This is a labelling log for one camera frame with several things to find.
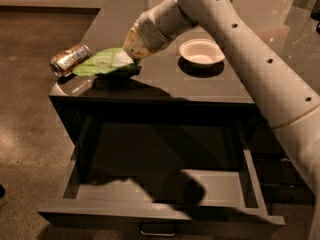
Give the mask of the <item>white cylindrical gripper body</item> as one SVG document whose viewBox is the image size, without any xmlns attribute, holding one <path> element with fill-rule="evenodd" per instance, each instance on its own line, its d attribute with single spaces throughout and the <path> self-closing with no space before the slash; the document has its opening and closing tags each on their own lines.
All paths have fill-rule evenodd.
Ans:
<svg viewBox="0 0 320 240">
<path fill-rule="evenodd" d="M 177 0 L 164 0 L 138 17 L 137 47 L 156 53 L 166 49 L 179 35 L 195 26 Z"/>
</svg>

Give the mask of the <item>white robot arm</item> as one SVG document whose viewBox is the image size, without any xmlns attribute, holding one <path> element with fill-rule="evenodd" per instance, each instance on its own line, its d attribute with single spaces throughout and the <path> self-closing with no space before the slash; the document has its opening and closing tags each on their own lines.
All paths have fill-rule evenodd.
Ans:
<svg viewBox="0 0 320 240">
<path fill-rule="evenodd" d="M 123 48 L 140 60 L 194 26 L 219 45 L 320 205 L 320 97 L 240 19 L 231 0 L 164 0 L 139 16 Z"/>
</svg>

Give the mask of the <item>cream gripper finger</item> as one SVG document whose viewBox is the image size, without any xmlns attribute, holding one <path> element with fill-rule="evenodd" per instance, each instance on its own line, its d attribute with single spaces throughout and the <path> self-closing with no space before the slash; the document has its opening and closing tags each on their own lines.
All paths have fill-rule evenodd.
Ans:
<svg viewBox="0 0 320 240">
<path fill-rule="evenodd" d="M 123 43 L 123 50 L 134 61 L 140 61 L 149 57 L 151 51 L 146 47 L 141 35 L 138 32 L 139 23 L 135 22 L 127 33 Z"/>
</svg>

